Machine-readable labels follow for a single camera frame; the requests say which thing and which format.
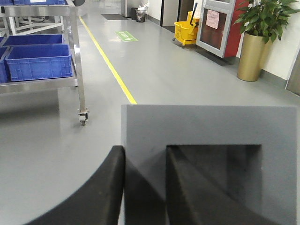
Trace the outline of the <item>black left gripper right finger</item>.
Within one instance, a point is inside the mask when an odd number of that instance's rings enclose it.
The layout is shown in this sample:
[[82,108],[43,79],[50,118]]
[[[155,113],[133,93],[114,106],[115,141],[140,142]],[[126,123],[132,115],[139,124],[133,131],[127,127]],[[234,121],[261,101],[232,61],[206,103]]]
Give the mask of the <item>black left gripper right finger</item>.
[[230,198],[178,145],[166,147],[165,204],[172,225],[275,225]]

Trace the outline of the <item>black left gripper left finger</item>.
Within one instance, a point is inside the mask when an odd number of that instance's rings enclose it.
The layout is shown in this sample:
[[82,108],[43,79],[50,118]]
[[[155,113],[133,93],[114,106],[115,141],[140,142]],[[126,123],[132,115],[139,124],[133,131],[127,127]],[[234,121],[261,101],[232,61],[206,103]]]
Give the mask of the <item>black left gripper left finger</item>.
[[116,225],[125,182],[125,150],[112,146],[93,175],[69,198],[31,225]]

